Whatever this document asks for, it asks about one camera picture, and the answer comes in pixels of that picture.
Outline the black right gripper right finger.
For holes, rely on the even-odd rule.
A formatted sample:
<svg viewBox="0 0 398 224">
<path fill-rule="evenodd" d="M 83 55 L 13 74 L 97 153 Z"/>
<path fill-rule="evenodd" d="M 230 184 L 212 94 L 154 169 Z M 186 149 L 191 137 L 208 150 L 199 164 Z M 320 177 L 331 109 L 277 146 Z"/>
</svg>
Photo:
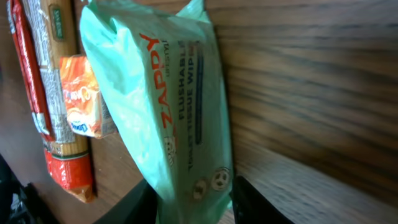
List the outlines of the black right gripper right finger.
<svg viewBox="0 0 398 224">
<path fill-rule="evenodd" d="M 233 179 L 231 199 L 235 224 L 293 224 L 243 176 Z"/>
</svg>

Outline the small orange snack box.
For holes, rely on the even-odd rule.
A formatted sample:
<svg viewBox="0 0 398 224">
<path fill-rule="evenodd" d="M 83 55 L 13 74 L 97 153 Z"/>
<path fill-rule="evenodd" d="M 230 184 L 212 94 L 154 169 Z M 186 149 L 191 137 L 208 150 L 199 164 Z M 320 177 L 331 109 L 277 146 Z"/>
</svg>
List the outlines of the small orange snack box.
<svg viewBox="0 0 398 224">
<path fill-rule="evenodd" d="M 60 58 L 60 79 L 67 121 L 74 133 L 101 139 L 117 131 L 85 56 Z"/>
</svg>

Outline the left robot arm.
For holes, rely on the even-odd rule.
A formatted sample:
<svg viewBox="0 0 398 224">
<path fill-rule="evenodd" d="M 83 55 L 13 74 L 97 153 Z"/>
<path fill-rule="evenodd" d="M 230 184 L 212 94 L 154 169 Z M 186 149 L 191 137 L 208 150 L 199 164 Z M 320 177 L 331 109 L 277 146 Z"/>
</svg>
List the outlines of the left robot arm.
<svg viewBox="0 0 398 224">
<path fill-rule="evenodd" d="M 59 223 L 32 184 L 23 186 L 1 156 L 1 224 Z"/>
</svg>

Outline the long orange noodle packet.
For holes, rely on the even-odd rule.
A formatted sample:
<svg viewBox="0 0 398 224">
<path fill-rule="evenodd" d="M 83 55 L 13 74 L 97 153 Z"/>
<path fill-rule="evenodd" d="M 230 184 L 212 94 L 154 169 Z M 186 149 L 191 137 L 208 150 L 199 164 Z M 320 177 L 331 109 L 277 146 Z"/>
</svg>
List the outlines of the long orange noodle packet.
<svg viewBox="0 0 398 224">
<path fill-rule="evenodd" d="M 7 18 L 47 170 L 78 200 L 94 199 L 88 140 L 67 121 L 60 59 L 78 52 L 71 1 L 7 0 Z"/>
</svg>

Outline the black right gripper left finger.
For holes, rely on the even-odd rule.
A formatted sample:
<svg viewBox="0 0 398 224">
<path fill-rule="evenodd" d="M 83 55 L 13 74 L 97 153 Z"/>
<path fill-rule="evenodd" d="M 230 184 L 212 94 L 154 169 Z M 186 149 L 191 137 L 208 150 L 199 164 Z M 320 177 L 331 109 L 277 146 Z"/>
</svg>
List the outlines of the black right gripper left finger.
<svg viewBox="0 0 398 224">
<path fill-rule="evenodd" d="M 156 217 L 157 194 L 143 179 L 95 224 L 155 224 Z"/>
</svg>

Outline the teal wet wipes pack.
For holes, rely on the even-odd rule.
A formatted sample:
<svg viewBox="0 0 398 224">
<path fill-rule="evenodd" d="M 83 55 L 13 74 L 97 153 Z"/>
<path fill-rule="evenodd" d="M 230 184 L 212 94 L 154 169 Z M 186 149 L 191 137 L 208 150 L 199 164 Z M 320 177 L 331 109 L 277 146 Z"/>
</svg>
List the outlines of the teal wet wipes pack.
<svg viewBox="0 0 398 224">
<path fill-rule="evenodd" d="M 158 199 L 159 223 L 218 223 L 233 159 L 223 69 L 203 0 L 171 14 L 92 1 L 80 36 L 109 113 Z"/>
</svg>

